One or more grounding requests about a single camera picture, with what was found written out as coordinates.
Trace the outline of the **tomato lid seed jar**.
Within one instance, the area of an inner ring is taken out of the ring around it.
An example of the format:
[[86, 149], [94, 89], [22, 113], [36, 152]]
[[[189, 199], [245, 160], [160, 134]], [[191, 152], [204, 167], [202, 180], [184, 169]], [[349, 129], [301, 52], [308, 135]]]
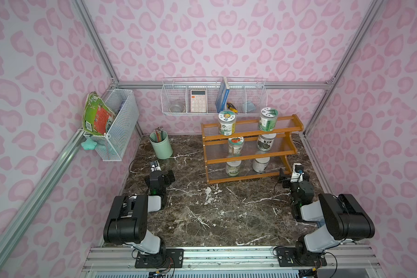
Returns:
[[231, 156], [239, 156], [244, 146], [244, 137], [230, 137], [228, 139], [228, 152]]

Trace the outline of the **green leaf lid seed jar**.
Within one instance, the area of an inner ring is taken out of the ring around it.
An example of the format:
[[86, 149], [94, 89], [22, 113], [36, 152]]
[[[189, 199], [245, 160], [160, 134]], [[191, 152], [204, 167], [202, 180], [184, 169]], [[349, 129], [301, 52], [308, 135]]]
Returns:
[[279, 112], [271, 107], [265, 107], [260, 112], [258, 127], [261, 131], [271, 132], [278, 121]]

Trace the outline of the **sunflower lid seed jar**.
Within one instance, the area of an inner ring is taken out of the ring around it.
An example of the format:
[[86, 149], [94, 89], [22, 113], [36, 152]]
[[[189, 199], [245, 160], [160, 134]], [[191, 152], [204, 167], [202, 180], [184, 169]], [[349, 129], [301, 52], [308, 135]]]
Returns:
[[219, 132], [224, 136], [231, 136], [235, 133], [237, 114], [230, 110], [221, 111], [218, 114]]

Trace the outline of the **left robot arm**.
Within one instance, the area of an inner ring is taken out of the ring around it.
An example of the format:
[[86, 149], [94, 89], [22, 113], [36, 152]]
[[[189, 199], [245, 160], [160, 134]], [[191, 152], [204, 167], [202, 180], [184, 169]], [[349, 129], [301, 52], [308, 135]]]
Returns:
[[132, 246], [142, 255], [164, 256], [165, 245], [160, 237], [148, 230], [147, 221], [149, 213], [166, 207], [167, 187], [175, 182], [174, 173], [154, 170], [145, 181], [149, 194], [114, 197], [103, 239], [105, 243]]

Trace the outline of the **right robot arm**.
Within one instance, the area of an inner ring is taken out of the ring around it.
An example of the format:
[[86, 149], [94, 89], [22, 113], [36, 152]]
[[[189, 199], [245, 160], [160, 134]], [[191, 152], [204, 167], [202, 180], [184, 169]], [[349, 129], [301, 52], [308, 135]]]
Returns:
[[280, 170], [278, 182], [290, 190], [294, 220], [318, 225], [314, 232], [300, 236], [294, 247], [274, 248], [280, 266], [326, 265], [322, 255], [328, 249], [375, 235], [373, 221], [353, 195], [320, 193], [314, 201], [315, 189], [303, 165], [296, 163], [291, 174]]

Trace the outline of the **orange wooden three-tier shelf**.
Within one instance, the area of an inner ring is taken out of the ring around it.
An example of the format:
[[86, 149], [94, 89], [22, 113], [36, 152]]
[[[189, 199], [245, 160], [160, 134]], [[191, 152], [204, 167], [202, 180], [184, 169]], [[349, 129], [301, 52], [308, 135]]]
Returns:
[[[258, 136], [265, 134], [259, 130], [258, 122], [258, 119], [237, 121], [233, 136], [244, 137], [244, 146], [239, 156], [229, 155], [228, 137], [219, 133], [219, 124], [202, 125], [206, 181], [209, 184], [279, 176], [280, 168], [285, 174], [292, 172], [287, 157], [297, 153], [292, 133], [303, 131], [303, 123], [299, 117], [293, 114], [278, 118], [272, 131], [276, 133], [276, 138], [270, 151], [261, 151], [257, 147]], [[263, 173], [256, 173], [252, 167], [253, 160], [264, 157], [270, 157], [270, 162]], [[228, 176], [225, 172], [225, 164], [231, 161], [242, 161], [236, 177]]]

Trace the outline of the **green label white-lid jar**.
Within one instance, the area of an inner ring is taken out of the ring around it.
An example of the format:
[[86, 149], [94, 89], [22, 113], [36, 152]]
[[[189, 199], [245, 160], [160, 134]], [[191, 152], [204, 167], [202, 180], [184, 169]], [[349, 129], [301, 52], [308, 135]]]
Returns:
[[231, 161], [225, 164], [225, 172], [228, 176], [236, 177], [239, 174], [242, 161]]

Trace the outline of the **mint green pencil cup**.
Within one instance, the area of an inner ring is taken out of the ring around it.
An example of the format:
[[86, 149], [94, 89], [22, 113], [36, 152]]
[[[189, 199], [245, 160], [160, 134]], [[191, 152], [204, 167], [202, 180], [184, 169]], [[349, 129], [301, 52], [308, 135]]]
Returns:
[[172, 150], [172, 147], [171, 147], [169, 136], [164, 130], [162, 132], [162, 136], [163, 136], [163, 141], [157, 143], [157, 142], [154, 141], [155, 134], [154, 134], [154, 132], [152, 132], [149, 135], [149, 140], [152, 144], [152, 147], [154, 149], [156, 157], [158, 159], [165, 160], [165, 159], [168, 159], [172, 156], [173, 150]]

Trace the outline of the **coloured pencils bundle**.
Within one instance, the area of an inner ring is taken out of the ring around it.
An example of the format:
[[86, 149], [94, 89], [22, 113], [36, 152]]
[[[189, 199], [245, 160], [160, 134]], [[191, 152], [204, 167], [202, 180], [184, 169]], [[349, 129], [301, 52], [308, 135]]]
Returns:
[[154, 134], [155, 134], [155, 139], [154, 139], [154, 141], [155, 141], [155, 142], [159, 143], [159, 142], [162, 142], [162, 141], [163, 141], [162, 132], [163, 132], [163, 127], [162, 127], [162, 126], [157, 127], [157, 128], [154, 130]]

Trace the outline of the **white mesh side basket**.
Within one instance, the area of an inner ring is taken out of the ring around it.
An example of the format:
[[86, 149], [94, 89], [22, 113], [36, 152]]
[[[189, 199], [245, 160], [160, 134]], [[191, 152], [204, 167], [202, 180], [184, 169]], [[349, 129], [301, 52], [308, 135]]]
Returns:
[[140, 113], [132, 90], [111, 90], [105, 104], [117, 113], [115, 120], [107, 134], [90, 139], [97, 143], [95, 151], [103, 161], [117, 162], [123, 159]]

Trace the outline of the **clear glass bowl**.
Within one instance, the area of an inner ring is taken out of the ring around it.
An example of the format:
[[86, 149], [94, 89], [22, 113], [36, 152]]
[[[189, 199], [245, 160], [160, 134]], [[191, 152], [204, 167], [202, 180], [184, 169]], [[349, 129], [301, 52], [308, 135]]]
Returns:
[[184, 113], [185, 111], [186, 105], [179, 100], [172, 102], [169, 106], [169, 112], [171, 113]]

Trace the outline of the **mint green star toy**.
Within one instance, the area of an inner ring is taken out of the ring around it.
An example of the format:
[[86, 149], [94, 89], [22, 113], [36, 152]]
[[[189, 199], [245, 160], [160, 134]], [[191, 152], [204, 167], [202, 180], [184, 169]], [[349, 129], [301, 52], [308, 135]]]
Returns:
[[86, 150], [95, 150], [97, 146], [97, 142], [92, 139], [92, 136], [85, 136], [85, 140], [81, 143], [81, 147]]

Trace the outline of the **green red snack bag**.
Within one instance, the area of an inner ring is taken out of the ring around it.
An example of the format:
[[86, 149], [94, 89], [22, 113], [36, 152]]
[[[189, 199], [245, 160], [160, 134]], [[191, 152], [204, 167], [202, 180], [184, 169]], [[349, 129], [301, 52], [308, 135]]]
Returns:
[[86, 99], [82, 127], [93, 136], [104, 136], [116, 118], [113, 112], [96, 93], [91, 92]]

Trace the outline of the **white pink calculator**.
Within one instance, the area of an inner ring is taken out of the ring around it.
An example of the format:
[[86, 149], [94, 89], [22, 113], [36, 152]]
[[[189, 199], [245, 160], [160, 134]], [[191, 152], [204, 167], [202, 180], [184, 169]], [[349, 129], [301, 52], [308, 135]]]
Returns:
[[192, 113], [207, 112], [207, 92], [204, 89], [192, 89], [190, 91], [190, 111]]

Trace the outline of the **light blue cup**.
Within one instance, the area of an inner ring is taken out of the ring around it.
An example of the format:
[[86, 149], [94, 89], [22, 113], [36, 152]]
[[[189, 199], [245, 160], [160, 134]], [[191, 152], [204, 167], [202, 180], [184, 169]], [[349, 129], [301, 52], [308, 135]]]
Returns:
[[246, 101], [243, 104], [243, 112], [246, 114], [254, 113], [256, 111], [256, 106], [251, 101]]

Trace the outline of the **yellow black tool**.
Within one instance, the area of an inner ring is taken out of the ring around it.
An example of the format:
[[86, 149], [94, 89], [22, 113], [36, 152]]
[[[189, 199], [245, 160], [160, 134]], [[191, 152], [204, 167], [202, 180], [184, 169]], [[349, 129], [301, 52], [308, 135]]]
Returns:
[[227, 103], [227, 109], [236, 113], [236, 114], [238, 113], [237, 108], [232, 103]]

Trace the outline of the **blue book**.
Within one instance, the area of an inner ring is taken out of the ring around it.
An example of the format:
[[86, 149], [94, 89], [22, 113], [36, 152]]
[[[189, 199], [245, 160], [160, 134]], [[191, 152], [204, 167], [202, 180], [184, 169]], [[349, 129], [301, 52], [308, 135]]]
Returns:
[[230, 87], [227, 77], [223, 77], [220, 83], [220, 90], [215, 102], [215, 107], [218, 113], [225, 110], [227, 107], [227, 99], [229, 95]]

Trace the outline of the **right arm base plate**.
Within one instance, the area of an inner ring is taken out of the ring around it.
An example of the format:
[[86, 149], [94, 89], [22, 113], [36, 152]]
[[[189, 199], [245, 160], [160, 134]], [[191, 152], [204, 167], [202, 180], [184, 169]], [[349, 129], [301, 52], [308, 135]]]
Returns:
[[278, 246], [273, 249], [280, 267], [315, 267], [327, 266], [326, 259], [321, 253], [312, 253], [305, 249]]

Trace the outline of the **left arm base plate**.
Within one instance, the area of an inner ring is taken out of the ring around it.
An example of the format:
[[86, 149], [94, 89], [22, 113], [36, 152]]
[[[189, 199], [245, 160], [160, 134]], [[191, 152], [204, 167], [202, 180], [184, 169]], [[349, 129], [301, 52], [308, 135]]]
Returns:
[[136, 269], [182, 268], [184, 249], [165, 249], [157, 254], [139, 254], [136, 258]]

